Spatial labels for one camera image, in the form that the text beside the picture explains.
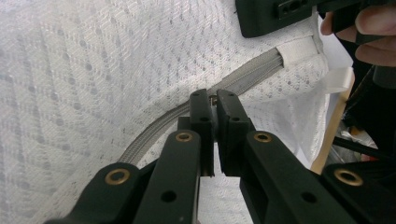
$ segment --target person's hand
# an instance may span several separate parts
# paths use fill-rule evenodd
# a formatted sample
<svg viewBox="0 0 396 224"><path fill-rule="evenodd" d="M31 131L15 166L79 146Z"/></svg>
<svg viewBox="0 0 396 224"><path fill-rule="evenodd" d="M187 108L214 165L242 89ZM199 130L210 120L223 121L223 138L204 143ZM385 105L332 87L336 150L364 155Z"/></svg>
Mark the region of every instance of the person's hand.
<svg viewBox="0 0 396 224"><path fill-rule="evenodd" d="M332 16L327 13L320 31L324 35L332 33ZM355 52L357 59L374 65L396 67L396 4L367 7L351 26L336 35L346 41L355 42L356 33L363 35L385 35L386 37L366 43Z"/></svg>

